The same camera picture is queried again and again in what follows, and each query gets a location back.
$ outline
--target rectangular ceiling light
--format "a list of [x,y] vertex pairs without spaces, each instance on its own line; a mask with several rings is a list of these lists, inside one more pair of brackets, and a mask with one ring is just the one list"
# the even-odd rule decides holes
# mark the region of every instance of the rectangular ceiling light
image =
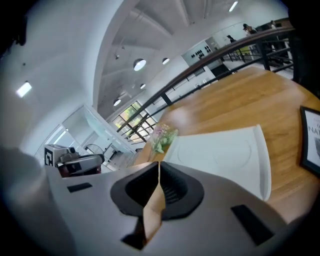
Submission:
[[237,3],[238,3],[238,1],[235,1],[235,2],[233,3],[233,5],[231,6],[231,8],[230,8],[230,10],[229,10],[230,13],[234,10],[234,8],[236,7]]
[[20,98],[22,98],[23,96],[26,95],[27,92],[29,92],[31,90],[31,85],[29,82],[25,82],[17,91],[16,94],[18,94],[18,96]]

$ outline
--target circular indentation on tray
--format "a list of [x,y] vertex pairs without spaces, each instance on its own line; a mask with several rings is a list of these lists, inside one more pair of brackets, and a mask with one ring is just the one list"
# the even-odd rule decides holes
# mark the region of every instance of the circular indentation on tray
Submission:
[[225,170],[244,167],[252,154],[252,149],[247,140],[233,140],[220,144],[212,149],[213,159],[216,164]]

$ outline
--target window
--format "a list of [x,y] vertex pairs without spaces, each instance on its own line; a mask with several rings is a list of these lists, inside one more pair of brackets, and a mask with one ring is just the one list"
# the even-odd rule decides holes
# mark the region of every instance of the window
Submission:
[[[140,108],[141,105],[139,104],[139,102],[136,101],[125,111],[123,111],[120,115],[118,115],[115,119],[113,119],[112,122],[118,128],[120,128]],[[146,111],[141,111],[141,113],[137,117],[135,117],[132,121],[129,122],[128,125],[121,129],[120,134],[133,144],[147,141],[150,138],[150,134],[152,134],[152,132],[154,131],[154,125],[156,124],[156,121],[152,117],[147,118],[139,127],[137,127],[137,133],[134,133],[131,130],[131,128],[139,124],[142,118],[146,115],[148,115]]]

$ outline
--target black logo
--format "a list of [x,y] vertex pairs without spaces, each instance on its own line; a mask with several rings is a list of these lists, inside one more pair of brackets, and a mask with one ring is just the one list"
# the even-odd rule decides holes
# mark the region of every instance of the black logo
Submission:
[[44,148],[44,164],[46,166],[54,166],[54,155],[52,151],[46,147]]

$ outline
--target flower bouquet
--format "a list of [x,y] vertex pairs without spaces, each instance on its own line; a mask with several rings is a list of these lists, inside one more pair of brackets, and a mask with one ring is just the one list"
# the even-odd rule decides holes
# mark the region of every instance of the flower bouquet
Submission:
[[170,145],[177,135],[177,129],[170,129],[166,124],[157,125],[150,137],[152,151],[163,154],[164,147]]

